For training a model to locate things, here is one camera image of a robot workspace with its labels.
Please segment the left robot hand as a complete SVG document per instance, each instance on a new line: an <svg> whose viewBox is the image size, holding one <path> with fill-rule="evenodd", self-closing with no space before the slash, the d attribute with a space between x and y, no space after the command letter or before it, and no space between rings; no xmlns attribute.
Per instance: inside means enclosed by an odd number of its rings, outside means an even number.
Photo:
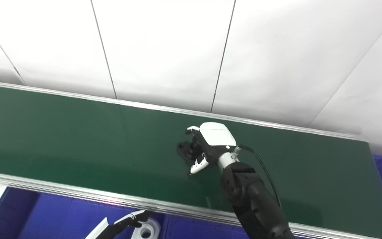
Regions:
<svg viewBox="0 0 382 239"><path fill-rule="evenodd" d="M151 210L138 210L123 216L112 224L105 217L91 232L86 239L113 239L128 227L140 228L153 214Z"/></svg>

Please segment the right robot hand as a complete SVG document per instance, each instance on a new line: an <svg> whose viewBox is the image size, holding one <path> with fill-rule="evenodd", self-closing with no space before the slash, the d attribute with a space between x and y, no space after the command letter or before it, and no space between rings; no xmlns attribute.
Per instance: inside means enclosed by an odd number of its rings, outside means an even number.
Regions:
<svg viewBox="0 0 382 239"><path fill-rule="evenodd" d="M209 165L221 171L239 162L240 147L229 129L218 122L204 122L200 126L190 126L185 131L192 141L183 147L184 158L193 161L189 175L195 175Z"/></svg>

